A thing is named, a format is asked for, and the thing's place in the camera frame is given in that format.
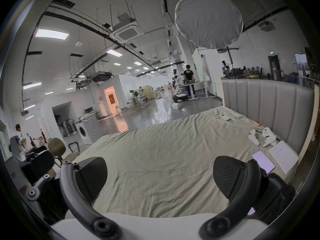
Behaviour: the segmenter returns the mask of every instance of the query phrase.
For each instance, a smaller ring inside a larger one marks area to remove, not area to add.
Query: gray headboard
[[[314,90],[287,82],[222,80],[224,105],[269,127],[298,154],[314,109]]]

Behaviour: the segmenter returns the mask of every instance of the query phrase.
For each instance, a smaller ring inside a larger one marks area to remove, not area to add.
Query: round diffuser
[[[175,23],[186,39],[208,49],[230,45],[243,28],[242,16],[230,0],[180,0]]]

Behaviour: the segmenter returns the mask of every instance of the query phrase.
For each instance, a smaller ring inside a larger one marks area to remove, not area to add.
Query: wrinkled sheet
[[[220,115],[228,115],[225,121]],[[223,211],[228,200],[216,186],[213,165],[217,156],[247,162],[262,150],[286,182],[268,152],[272,146],[256,146],[248,138],[257,127],[253,121],[221,106],[175,121],[106,135],[80,154],[74,162],[103,157],[108,179],[94,202],[100,213],[141,217],[178,217]],[[259,141],[264,138],[259,134]]]

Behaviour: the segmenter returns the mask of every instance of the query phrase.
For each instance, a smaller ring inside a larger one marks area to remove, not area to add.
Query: office chair
[[[73,150],[70,147],[74,143],[77,144],[78,152],[73,152]],[[66,160],[72,162],[78,155],[80,155],[80,148],[78,142],[72,142],[68,146],[72,153],[68,154],[64,159],[62,159],[62,155],[64,154],[64,152],[66,152],[66,146],[64,145],[62,140],[59,138],[52,138],[48,143],[48,148],[51,154],[54,156],[55,159],[58,159],[61,163],[63,163]]]

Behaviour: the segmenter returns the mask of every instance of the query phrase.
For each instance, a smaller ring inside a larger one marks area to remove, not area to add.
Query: washing machine
[[[92,145],[101,138],[101,129],[96,114],[85,114],[75,122],[75,126],[84,144]]]

